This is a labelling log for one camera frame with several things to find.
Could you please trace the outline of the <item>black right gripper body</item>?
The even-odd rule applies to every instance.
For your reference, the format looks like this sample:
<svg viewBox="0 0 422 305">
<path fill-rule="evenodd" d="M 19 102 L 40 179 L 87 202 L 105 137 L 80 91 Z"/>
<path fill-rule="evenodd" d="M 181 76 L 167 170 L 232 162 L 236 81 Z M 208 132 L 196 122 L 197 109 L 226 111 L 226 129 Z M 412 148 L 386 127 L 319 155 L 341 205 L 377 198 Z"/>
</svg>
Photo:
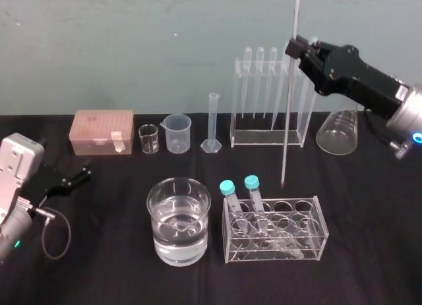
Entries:
<svg viewBox="0 0 422 305">
<path fill-rule="evenodd" d="M 342 94 L 381 117 L 391 117 L 402 102 L 402 86 L 395 78 L 364 62 L 357 48 L 345 45 L 332 50 L 324 62 L 324 94 Z"/>
</svg>

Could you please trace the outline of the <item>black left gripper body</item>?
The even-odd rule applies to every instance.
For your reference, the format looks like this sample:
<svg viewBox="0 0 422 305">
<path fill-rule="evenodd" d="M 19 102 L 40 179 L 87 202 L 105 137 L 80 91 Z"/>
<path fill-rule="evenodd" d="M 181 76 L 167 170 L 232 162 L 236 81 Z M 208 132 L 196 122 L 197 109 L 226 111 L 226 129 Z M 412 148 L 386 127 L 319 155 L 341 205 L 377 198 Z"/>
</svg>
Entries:
<svg viewBox="0 0 422 305">
<path fill-rule="evenodd" d="M 40 206 L 42 202 L 52 196 L 69 195 L 75 183 L 56 168 L 41 164 L 38 171 L 29 178 L 22 188 L 22 198 L 33 206 Z"/>
</svg>

